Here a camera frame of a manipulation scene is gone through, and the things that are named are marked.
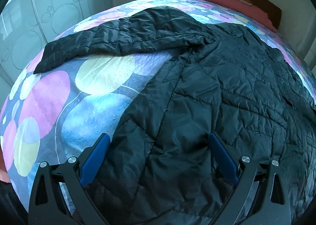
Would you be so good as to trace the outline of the colourful circle pattern bedspread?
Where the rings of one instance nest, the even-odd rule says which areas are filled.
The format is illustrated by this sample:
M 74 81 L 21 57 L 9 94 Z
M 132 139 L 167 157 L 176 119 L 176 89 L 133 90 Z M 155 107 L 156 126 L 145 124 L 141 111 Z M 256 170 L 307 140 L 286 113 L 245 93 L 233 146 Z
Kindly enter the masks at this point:
M 203 24 L 232 23 L 249 28 L 282 52 L 315 100 L 315 77 L 277 33 L 205 0 L 136 0 L 83 20 L 55 41 L 157 7 L 176 8 Z M 124 111 L 172 56 L 170 50 L 127 56 L 86 54 L 35 73 L 44 49 L 22 70 L 1 110 L 1 148 L 12 186 L 8 198 L 19 211 L 28 210 L 42 161 L 63 163 L 92 146 L 102 133 L 108 134 L 113 144 Z

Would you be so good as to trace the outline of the red pillow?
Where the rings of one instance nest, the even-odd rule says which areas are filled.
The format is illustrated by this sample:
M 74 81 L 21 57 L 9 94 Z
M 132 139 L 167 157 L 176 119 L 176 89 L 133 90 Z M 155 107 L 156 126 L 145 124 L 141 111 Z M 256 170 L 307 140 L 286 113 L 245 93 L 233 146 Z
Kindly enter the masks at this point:
M 257 21 L 270 29 L 272 32 L 277 32 L 277 29 L 273 26 L 272 21 L 268 18 L 268 14 L 261 10 L 259 7 L 253 4 L 246 4 L 244 0 L 205 0 L 212 2 L 220 6 L 224 6 L 231 10 L 237 11 L 250 19 Z

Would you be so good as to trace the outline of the black quilted puffer jacket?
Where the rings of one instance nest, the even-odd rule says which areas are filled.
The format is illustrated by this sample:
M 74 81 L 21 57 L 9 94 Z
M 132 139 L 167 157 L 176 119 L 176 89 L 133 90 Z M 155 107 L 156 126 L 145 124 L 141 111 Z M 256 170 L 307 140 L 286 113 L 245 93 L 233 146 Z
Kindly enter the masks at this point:
M 170 50 L 129 104 L 88 193 L 112 224 L 205 224 L 232 187 L 207 148 L 278 161 L 290 222 L 315 196 L 315 100 L 277 48 L 249 28 L 148 8 L 49 43 L 35 73 L 86 54 Z

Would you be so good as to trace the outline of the grey curtain right wall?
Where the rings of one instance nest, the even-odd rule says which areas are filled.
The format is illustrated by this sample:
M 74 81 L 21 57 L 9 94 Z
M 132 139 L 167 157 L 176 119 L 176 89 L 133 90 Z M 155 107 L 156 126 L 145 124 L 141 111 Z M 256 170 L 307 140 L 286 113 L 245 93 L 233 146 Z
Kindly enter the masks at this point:
M 304 57 L 304 62 L 306 63 L 307 67 L 313 71 L 315 70 L 316 65 L 316 42 L 314 42 L 311 45 L 311 48 L 309 49 L 307 55 Z

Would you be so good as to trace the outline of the frosted glass wardrobe door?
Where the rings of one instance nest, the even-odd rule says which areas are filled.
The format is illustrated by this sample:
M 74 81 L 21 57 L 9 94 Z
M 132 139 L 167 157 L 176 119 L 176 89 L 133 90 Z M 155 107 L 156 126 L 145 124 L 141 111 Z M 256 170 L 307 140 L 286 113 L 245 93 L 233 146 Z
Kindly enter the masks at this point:
M 1 74 L 12 85 L 42 48 L 111 0 L 8 0 L 1 13 Z

